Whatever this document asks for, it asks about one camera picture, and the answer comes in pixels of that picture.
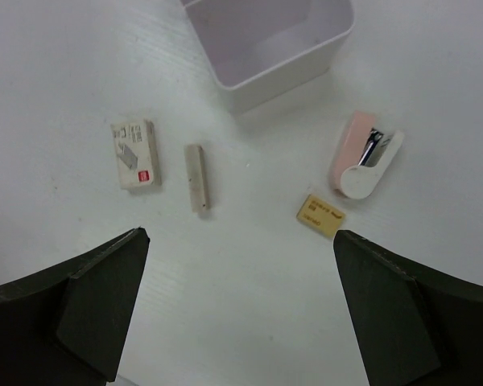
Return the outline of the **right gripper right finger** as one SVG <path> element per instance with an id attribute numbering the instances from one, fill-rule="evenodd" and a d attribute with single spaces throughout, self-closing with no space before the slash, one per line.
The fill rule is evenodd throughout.
<path id="1" fill-rule="evenodd" d="M 371 385 L 483 385 L 483 286 L 342 230 L 336 265 Z"/>

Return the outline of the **white three-compartment organizer box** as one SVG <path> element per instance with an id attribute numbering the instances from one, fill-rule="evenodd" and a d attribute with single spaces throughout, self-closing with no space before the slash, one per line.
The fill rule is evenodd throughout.
<path id="1" fill-rule="evenodd" d="M 355 25 L 350 1 L 183 1 L 225 107 L 244 113 L 323 75 Z"/>

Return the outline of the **staples box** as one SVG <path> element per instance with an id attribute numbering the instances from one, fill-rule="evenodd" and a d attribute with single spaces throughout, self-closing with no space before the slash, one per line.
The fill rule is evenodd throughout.
<path id="1" fill-rule="evenodd" d="M 111 125 L 118 178 L 123 190 L 162 185 L 154 123 L 147 119 Z"/>

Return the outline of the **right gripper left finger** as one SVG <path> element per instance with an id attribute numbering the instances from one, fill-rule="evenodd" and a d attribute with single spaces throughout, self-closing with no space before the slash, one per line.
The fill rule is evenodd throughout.
<path id="1" fill-rule="evenodd" d="M 149 244 L 134 228 L 0 285 L 0 385 L 113 383 Z"/>

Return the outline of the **white eraser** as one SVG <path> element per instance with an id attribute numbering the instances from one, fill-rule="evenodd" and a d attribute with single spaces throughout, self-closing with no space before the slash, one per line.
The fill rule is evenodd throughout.
<path id="1" fill-rule="evenodd" d="M 192 211 L 195 213 L 207 211 L 210 208 L 210 204 L 204 151 L 200 145 L 186 145 L 184 147 L 184 158 Z"/>

